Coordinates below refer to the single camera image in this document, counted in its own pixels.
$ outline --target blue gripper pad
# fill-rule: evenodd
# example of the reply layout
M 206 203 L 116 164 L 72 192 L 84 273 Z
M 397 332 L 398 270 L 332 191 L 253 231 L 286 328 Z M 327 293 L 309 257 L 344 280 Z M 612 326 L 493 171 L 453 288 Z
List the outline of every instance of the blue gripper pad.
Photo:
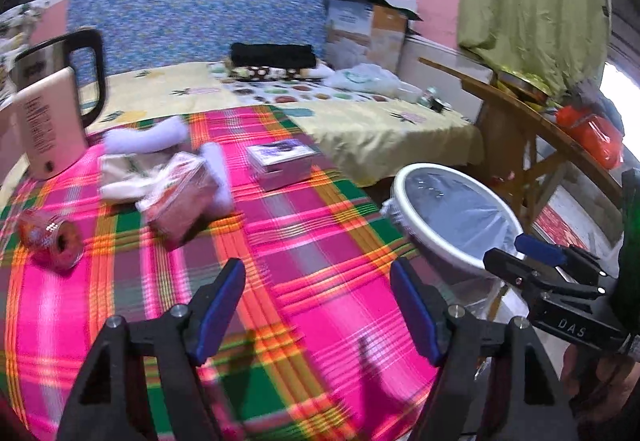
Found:
M 391 290 L 398 302 L 398 307 L 409 329 L 411 339 L 414 341 L 418 354 L 427 358 L 432 365 L 437 367 L 442 363 L 446 352 L 443 352 L 438 346 L 438 329 L 415 284 L 421 284 L 421 289 L 431 288 L 435 292 L 437 290 L 434 287 L 425 286 L 417 279 L 418 276 L 408 264 L 408 261 L 398 259 L 392 262 L 390 273 Z
M 566 256 L 560 246 L 544 243 L 526 233 L 518 235 L 514 245 L 519 252 L 542 264 L 556 267 L 566 263 Z
M 215 282 L 208 309 L 200 320 L 200 326 L 193 331 L 196 338 L 187 346 L 187 351 L 197 365 L 216 354 L 222 343 L 226 328 L 236 311 L 238 301 L 244 291 L 246 273 L 239 259 L 229 259 Z

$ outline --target trash can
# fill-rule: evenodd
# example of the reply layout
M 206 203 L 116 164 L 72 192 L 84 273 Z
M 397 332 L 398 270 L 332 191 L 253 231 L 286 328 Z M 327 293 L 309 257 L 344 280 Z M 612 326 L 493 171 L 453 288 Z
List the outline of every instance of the trash can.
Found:
M 474 315 L 487 318 L 500 294 L 502 304 L 492 319 L 506 323 L 514 314 L 527 315 L 520 296 L 503 288 L 482 263 L 493 247 L 524 257 L 514 246 L 520 223 L 489 188 L 446 166 L 413 164 L 398 172 L 382 213 L 411 238 Z

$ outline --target white plastic bag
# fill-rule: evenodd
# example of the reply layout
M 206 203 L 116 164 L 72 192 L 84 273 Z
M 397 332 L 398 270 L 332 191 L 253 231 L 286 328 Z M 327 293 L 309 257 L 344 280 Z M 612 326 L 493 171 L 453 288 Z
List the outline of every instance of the white plastic bag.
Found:
M 400 87 L 400 79 L 395 74 L 375 64 L 359 64 L 351 69 L 335 71 L 335 74 L 322 83 L 327 87 L 386 96 L 393 96 Z

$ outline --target plaid tablecloth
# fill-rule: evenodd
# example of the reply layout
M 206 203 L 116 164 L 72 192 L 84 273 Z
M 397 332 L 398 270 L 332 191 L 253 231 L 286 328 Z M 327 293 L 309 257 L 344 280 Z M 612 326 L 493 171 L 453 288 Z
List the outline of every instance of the plaid tablecloth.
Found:
M 219 353 L 199 370 L 225 437 L 396 439 L 416 420 L 436 371 L 414 349 L 390 263 L 406 255 L 426 281 L 440 280 L 324 156 L 306 182 L 268 193 L 252 182 L 245 147 L 291 136 L 310 143 L 279 109 L 184 117 L 194 149 L 222 145 L 237 212 L 173 251 L 135 209 L 100 201 L 99 137 L 63 174 L 20 182 L 0 216 L 0 390 L 39 439 L 53 439 L 109 315 L 155 318 L 239 257 L 244 294 Z M 29 207 L 78 223 L 85 250 L 68 277 L 37 267 L 18 244 L 17 216 Z M 171 439 L 154 359 L 146 375 L 158 432 Z

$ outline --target pink wall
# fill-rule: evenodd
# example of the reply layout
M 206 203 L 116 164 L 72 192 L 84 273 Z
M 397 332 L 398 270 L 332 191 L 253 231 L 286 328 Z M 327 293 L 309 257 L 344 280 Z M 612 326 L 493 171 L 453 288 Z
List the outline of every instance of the pink wall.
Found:
M 56 4 L 49 6 L 42 15 L 42 20 L 36 26 L 36 29 L 31 35 L 31 45 L 39 44 L 53 38 L 54 36 L 60 36 L 66 32 L 66 5 L 68 0 L 61 0 Z
M 415 24 L 415 30 L 429 40 L 455 49 L 458 45 L 458 1 L 417 0 L 418 15 L 422 22 Z

